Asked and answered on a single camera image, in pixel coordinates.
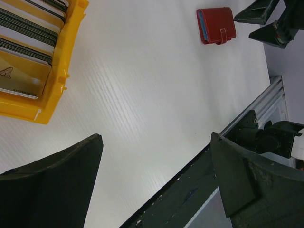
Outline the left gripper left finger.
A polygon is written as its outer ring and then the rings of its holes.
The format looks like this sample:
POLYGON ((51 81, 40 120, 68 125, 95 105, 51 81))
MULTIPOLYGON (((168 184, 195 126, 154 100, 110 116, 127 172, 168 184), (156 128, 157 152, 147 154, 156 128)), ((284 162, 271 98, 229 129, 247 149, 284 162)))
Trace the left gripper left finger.
POLYGON ((102 152, 99 134, 0 175, 2 228, 82 228, 102 152))

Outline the yellow plastic card bin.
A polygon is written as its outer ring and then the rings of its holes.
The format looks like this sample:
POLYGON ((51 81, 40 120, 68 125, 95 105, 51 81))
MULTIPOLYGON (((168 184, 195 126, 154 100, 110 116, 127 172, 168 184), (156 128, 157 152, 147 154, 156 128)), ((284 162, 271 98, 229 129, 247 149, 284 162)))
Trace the yellow plastic card bin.
POLYGON ((74 42, 89 4, 86 0, 66 1, 69 3, 66 22, 55 46, 51 70, 42 96, 31 99, 0 91, 1 115, 39 124, 47 124, 51 119, 66 89, 74 42))

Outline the gold credit card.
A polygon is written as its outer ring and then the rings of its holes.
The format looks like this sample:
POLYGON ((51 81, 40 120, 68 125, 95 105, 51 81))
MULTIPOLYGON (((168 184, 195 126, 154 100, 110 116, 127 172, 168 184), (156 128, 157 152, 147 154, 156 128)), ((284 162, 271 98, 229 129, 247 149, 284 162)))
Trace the gold credit card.
POLYGON ((51 65, 6 48, 0 49, 0 90, 31 99, 42 96, 51 65))

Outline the red leather card holder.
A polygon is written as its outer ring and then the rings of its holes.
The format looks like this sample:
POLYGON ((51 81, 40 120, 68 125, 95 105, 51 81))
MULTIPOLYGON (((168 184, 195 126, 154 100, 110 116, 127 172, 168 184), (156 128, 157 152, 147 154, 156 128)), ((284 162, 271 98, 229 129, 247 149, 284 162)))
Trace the red leather card holder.
POLYGON ((222 45, 237 36, 231 8, 198 9, 196 15, 200 38, 204 45, 222 45))

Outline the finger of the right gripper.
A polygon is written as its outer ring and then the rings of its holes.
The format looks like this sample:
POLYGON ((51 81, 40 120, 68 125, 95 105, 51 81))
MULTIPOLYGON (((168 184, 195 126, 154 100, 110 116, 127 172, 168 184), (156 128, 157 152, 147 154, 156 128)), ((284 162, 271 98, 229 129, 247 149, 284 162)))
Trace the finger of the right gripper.
POLYGON ((275 22, 251 32, 249 38, 282 49, 289 43, 289 33, 275 22))
POLYGON ((256 0, 239 12, 234 21, 239 23, 264 25, 273 13, 279 0, 256 0))

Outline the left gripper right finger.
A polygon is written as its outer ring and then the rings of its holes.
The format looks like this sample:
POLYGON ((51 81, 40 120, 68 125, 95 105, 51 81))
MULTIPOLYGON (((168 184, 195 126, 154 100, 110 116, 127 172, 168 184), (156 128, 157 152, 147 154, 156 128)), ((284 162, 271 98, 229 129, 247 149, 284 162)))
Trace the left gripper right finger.
POLYGON ((249 151, 216 132, 211 157, 226 217, 235 228, 302 228, 304 172, 249 151))

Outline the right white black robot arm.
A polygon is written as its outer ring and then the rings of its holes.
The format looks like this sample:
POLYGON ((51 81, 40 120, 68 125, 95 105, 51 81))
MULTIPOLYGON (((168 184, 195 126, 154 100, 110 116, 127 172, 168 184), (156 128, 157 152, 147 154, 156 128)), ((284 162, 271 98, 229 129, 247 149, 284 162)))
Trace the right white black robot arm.
MULTIPOLYGON (((262 27, 249 34, 249 38, 284 49, 294 40, 297 32, 304 29, 304 2, 286 0, 285 10, 280 18, 266 24, 277 6, 276 0, 256 0, 239 12, 234 21, 247 24, 259 24, 262 27)), ((304 126, 299 123, 268 121, 260 129, 258 125, 249 126, 241 121, 231 140, 236 144, 258 154, 271 152, 285 158, 301 160, 304 154, 304 126)))

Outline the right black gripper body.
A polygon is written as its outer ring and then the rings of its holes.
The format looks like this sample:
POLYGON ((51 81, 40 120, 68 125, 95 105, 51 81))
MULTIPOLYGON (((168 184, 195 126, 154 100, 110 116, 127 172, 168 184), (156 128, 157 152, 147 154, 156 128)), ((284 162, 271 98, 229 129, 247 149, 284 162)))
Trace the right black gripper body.
POLYGON ((280 18, 273 23, 275 45, 287 45, 299 30, 304 29, 304 1, 285 0, 285 5, 280 18))

